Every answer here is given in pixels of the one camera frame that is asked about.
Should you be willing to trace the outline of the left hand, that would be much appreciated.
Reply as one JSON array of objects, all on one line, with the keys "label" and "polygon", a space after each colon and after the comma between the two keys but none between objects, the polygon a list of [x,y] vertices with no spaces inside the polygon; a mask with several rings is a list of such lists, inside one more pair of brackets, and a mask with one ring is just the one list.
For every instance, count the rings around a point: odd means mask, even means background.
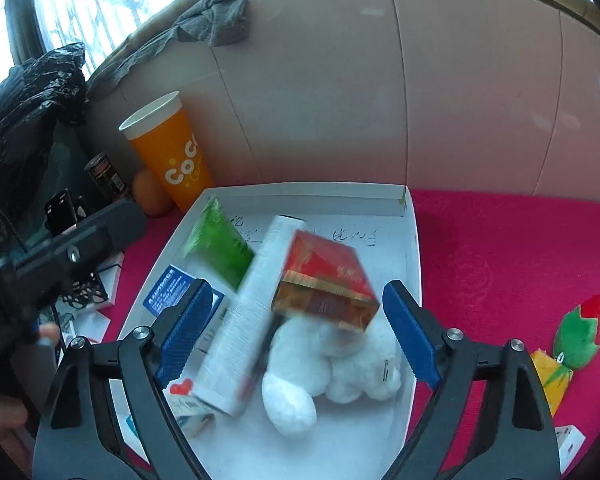
[{"label": "left hand", "polygon": [[[58,344],[60,329],[54,323],[45,323],[38,326],[38,336],[46,342]],[[0,436],[10,430],[23,427],[28,420],[28,411],[21,400],[0,394]]]}]

